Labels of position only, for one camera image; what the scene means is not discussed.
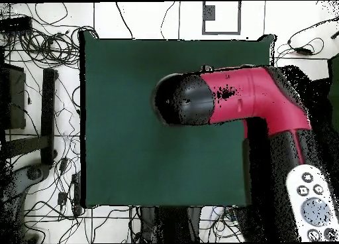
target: round button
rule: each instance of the round button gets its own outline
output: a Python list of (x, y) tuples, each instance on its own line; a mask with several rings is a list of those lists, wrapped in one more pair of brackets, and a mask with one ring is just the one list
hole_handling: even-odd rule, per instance
[(316, 229), (310, 229), (307, 233), (307, 237), (311, 241), (319, 241), (320, 240), (320, 233)]
[(337, 241), (338, 240), (338, 232), (335, 229), (325, 229), (324, 236), (329, 241)]
[(304, 173), (301, 178), (306, 183), (310, 183), (310, 182), (313, 181), (313, 176), (310, 173), (308, 173), (308, 172)]
[(324, 192), (324, 190), (322, 189), (321, 186), (319, 186), (318, 184), (316, 184), (314, 187), (313, 187), (313, 191), (318, 194), (319, 196), (322, 195), (322, 193)]
[(327, 225), (331, 219), (330, 207), (318, 198), (306, 200), (301, 207), (301, 213), (307, 223), (316, 227)]
[(306, 186), (299, 186), (297, 191), (300, 196), (306, 196), (309, 194), (309, 189)]

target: grout line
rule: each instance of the grout line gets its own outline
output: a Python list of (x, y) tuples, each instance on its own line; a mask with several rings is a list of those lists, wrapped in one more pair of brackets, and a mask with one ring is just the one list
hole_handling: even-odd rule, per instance
[(265, 1), (265, 5), (264, 5), (264, 31), (262, 32), (262, 34), (265, 34), (265, 22), (266, 22), (266, 1)]
[[(6, 136), (33, 136), (33, 137), (37, 137), (37, 134), (5, 134)], [(77, 137), (80, 138), (79, 135), (54, 135), (55, 137)]]
[(327, 58), (304, 58), (304, 57), (274, 57), (275, 59), (282, 59), (282, 60), (329, 60)]
[(95, 3), (93, 2), (93, 28), (95, 30)]
[[(56, 218), (58, 219), (59, 216), (49, 216), (49, 215), (27, 215), (26, 217), (47, 217), (47, 218)], [(91, 219), (92, 217), (77, 217), (78, 219)], [(93, 216), (93, 219), (130, 219), (129, 217), (106, 217), (106, 216)], [(217, 219), (200, 219), (200, 221), (218, 221)]]

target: green mat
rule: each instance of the green mat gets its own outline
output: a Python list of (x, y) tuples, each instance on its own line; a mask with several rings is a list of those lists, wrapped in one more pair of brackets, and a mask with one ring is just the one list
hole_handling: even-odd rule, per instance
[(332, 123), (339, 132), (339, 54), (328, 61), (328, 73), (332, 82), (328, 98), (332, 104)]
[(245, 205), (242, 122), (164, 127), (150, 94), (164, 76), (203, 64), (267, 65), (274, 36), (115, 40), (85, 32), (84, 38), (86, 206)]

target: floor tile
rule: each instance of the floor tile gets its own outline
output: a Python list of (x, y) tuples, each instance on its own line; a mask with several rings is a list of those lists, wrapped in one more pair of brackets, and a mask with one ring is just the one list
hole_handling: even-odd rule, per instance
[[(261, 37), (264, 31), (264, 4), (264, 1), (242, 2), (240, 36), (202, 35), (203, 3), (201, 1), (118, 3), (118, 6), (133, 38), (136, 39), (212, 40), (246, 39), (248, 37), (250, 40), (256, 40)], [(216, 11), (221, 11), (220, 6), (223, 4), (216, 4)], [(224, 17), (225, 22), (234, 23), (233, 16)], [(116, 4), (112, 2), (95, 4), (95, 29), (100, 38), (131, 38)]]
[(328, 77), (328, 66), (326, 60), (299, 60), (281, 58), (277, 61), (277, 66), (294, 65), (299, 67), (311, 80)]

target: white tile floor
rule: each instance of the white tile floor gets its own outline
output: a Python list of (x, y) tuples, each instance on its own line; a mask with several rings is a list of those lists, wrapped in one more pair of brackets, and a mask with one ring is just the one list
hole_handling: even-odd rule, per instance
[[(215, 3), (216, 10), (220, 6), (227, 6), (227, 2), (224, 4)], [(164, 15), (168, 10), (166, 19), (163, 22)], [(75, 26), (94, 26), (95, 30), (99, 34), (100, 38), (130, 38), (130, 32), (125, 27), (117, 7), (114, 3), (66, 3), (67, 12), (65, 7), (61, 3), (44, 3), (38, 4), (16, 4), (13, 5), (12, 13), (32, 15), (37, 19), (36, 12), (41, 19), (47, 23), (52, 23), (64, 17), (62, 21), (56, 23), (54, 26), (40, 25), (37, 22), (33, 22), (34, 28), (40, 31), (47, 30), (50, 33), (62, 32), (67, 30), (73, 31), (74, 28), (66, 27), (66, 25)], [(180, 39), (192, 40), (192, 39), (249, 39), (256, 40), (263, 33), (276, 34), (278, 36), (275, 49), (281, 44), (287, 42), (289, 37), (306, 27), (309, 27), (319, 21), (330, 19), (335, 17), (339, 12), (335, 7), (331, 7), (330, 3), (316, 3), (316, 1), (243, 1), (242, 2), (242, 32), (241, 35), (219, 35), (209, 36), (202, 35), (201, 31), (201, 18), (202, 18), (202, 2), (188, 2), (182, 1), (181, 3), (173, 1), (157, 2), (157, 3), (119, 3), (121, 12), (124, 16), (126, 23), (128, 24), (134, 38), (141, 39)], [(235, 16), (224, 16), (225, 22), (234, 23)], [(294, 64), (306, 74), (312, 80), (325, 78), (328, 76), (328, 69), (326, 59), (339, 53), (339, 38), (336, 40), (330, 39), (336, 31), (339, 30), (338, 22), (326, 23), (315, 29), (311, 29), (301, 34), (298, 34), (293, 38), (292, 46), (302, 46), (308, 43), (310, 40), (316, 37), (321, 37), (324, 40), (324, 49), (321, 53), (311, 56), (302, 57), (295, 53), (288, 54), (286, 58), (280, 59), (277, 62), (278, 66), (285, 66), (288, 64)], [(314, 48), (317, 52), (321, 48), (321, 42), (315, 41)], [(41, 116), (41, 96), (37, 92), (42, 87), (42, 70), (36, 67), (32, 62), (22, 63), (22, 60), (28, 60), (28, 56), (20, 51), (20, 45), (15, 47), (19, 51), (13, 51), (11, 53), (11, 63), (17, 66), (23, 67), (26, 72), (26, 84), (30, 86), (27, 88), (32, 103), (26, 105), (26, 110), (31, 115), (34, 124), (38, 131), (40, 131), (40, 116)], [(60, 66), (57, 68), (60, 75), (60, 80), (56, 82), (56, 111), (64, 110), (56, 117), (57, 126), (55, 129), (55, 148), (59, 152), (59, 158), (64, 151), (64, 147), (68, 148), (72, 143), (75, 146), (75, 150), (79, 153), (79, 141), (73, 139), (72, 135), (79, 135), (79, 116), (77, 115), (76, 107), (72, 104), (69, 95), (79, 85), (79, 72), (76, 69), (70, 67)], [(79, 104), (79, 92), (75, 93), (75, 102)], [(11, 138), (8, 135), (8, 139), (19, 139), (23, 135), (35, 135), (35, 130), (29, 119), (27, 120), (27, 126), (25, 130), (12, 130)], [(69, 153), (68, 158), (76, 157), (76, 154)], [(32, 162), (39, 160), (39, 153), (33, 152), (22, 157), (18, 163), (15, 164), (15, 169), (22, 166), (31, 164)], [(80, 168), (79, 160), (75, 162), (77, 170)], [(70, 182), (71, 175), (75, 172), (75, 166), (72, 166), (71, 170), (64, 175), (63, 183)], [(30, 189), (30, 193), (37, 190), (41, 190), (49, 187), (54, 181), (53, 172), (50, 173), (47, 180), (33, 186)], [(41, 192), (31, 194), (27, 196), (25, 209), (30, 209), (37, 201), (49, 201), (52, 207), (55, 207), (58, 199), (58, 191), (53, 194), (55, 185), (45, 189)], [(66, 208), (66, 215), (71, 215), (72, 212), (69, 207)], [(98, 207), (93, 210), (93, 228), (102, 224), (105, 218), (108, 216), (114, 207)], [(204, 228), (208, 227), (210, 219), (216, 219), (218, 215), (214, 213), (211, 217), (212, 207), (203, 208), (201, 214), (200, 231), (201, 239), (207, 242), (208, 231)], [(88, 243), (91, 237), (91, 211), (87, 211), (80, 223), (80, 227), (76, 232), (68, 239), (67, 243)], [(60, 240), (68, 238), (68, 234), (63, 238), (61, 236), (69, 230), (69, 228), (75, 224), (69, 220), (63, 220), (60, 222), (43, 222), (51, 221), (58, 218), (56, 212), (51, 212), (51, 209), (47, 206), (41, 207), (38, 211), (30, 212), (26, 217), (27, 221), (34, 221), (28, 223), (28, 225), (34, 225), (35, 228), (41, 229), (46, 232), (46, 238), (44, 243), (58, 243)], [(110, 214), (108, 221), (96, 231), (95, 242), (96, 243), (120, 243), (124, 241), (128, 233), (128, 212), (113, 212)], [(140, 230), (140, 222), (133, 221), (134, 232)], [(230, 234), (229, 231), (225, 231), (223, 236)], [(230, 241), (237, 242), (235, 237), (228, 239), (222, 239), (220, 242)]]

